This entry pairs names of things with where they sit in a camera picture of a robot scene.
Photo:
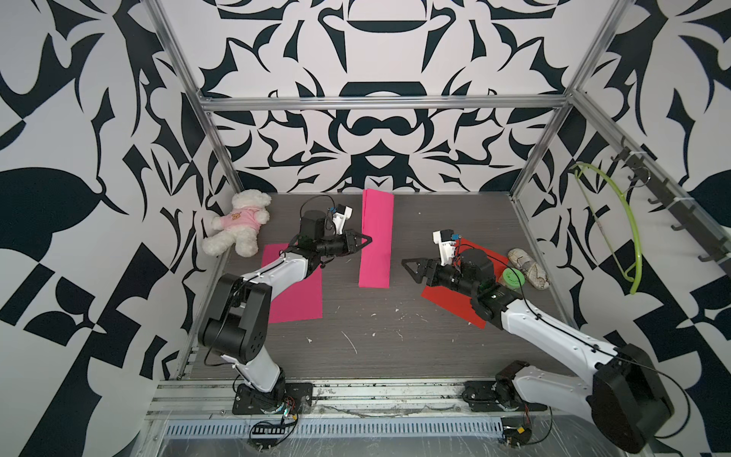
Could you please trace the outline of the red square paper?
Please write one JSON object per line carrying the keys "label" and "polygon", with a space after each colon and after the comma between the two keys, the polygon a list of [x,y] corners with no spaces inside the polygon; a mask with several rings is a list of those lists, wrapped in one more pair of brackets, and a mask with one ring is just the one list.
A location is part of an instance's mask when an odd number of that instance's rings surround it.
{"label": "red square paper", "polygon": [[[506,265],[509,264],[508,258],[498,252],[476,245],[469,240],[462,239],[456,253],[463,253],[469,249],[479,249],[487,254],[493,262],[496,278],[499,279]],[[482,319],[470,304],[470,298],[456,291],[444,287],[425,287],[421,297],[432,302],[434,305],[450,312],[451,314],[464,319],[464,321],[474,325],[478,329],[484,329],[487,322]]]}

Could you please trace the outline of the magenta paper sheet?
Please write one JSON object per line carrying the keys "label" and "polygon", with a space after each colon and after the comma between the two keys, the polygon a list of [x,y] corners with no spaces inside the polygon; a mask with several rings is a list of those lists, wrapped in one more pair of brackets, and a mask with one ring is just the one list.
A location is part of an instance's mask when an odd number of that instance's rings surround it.
{"label": "magenta paper sheet", "polygon": [[[284,244],[265,245],[261,267],[265,270],[284,260]],[[323,274],[318,268],[307,278],[282,291],[271,302],[268,323],[281,324],[323,318]]]}
{"label": "magenta paper sheet", "polygon": [[363,192],[362,232],[372,242],[361,252],[360,288],[388,289],[390,286],[394,200],[394,195],[388,192]]}

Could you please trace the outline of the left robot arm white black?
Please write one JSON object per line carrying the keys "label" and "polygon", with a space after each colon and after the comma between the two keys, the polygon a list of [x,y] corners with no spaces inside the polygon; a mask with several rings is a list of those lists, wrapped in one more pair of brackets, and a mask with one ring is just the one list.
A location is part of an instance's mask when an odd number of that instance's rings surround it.
{"label": "left robot arm white black", "polygon": [[225,274],[215,286],[198,332],[199,344],[241,376],[250,393],[276,404],[286,379],[265,347],[272,301],[336,257],[360,252],[372,238],[346,228],[353,209],[305,211],[299,232],[270,264],[241,276]]}

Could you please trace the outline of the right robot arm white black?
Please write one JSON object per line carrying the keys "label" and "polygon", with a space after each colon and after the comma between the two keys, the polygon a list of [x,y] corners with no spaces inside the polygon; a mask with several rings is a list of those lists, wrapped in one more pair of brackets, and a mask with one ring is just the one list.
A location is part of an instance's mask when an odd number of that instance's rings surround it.
{"label": "right robot arm white black", "polygon": [[492,262],[484,251],[468,249],[443,259],[405,259],[402,265],[416,283],[466,297],[481,319],[533,344],[570,373],[516,360],[496,375],[491,392],[467,388],[464,399],[505,411],[530,404],[559,409],[590,422],[622,451],[641,452],[675,412],[648,354],[634,345],[613,346],[544,313],[500,284]]}

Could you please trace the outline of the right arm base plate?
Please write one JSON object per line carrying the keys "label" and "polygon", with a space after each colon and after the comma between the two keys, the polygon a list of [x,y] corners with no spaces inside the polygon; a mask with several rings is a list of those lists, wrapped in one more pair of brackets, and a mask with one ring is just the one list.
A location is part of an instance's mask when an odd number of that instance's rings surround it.
{"label": "right arm base plate", "polygon": [[505,380],[466,381],[461,398],[472,412],[547,411],[542,404],[527,403]]}

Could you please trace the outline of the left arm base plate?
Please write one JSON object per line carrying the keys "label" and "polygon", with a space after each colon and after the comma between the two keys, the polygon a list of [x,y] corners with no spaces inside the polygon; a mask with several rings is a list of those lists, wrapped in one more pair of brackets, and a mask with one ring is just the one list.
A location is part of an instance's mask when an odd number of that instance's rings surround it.
{"label": "left arm base plate", "polygon": [[311,406],[314,384],[277,384],[270,392],[260,392],[245,384],[237,387],[232,405],[233,415],[300,413]]}

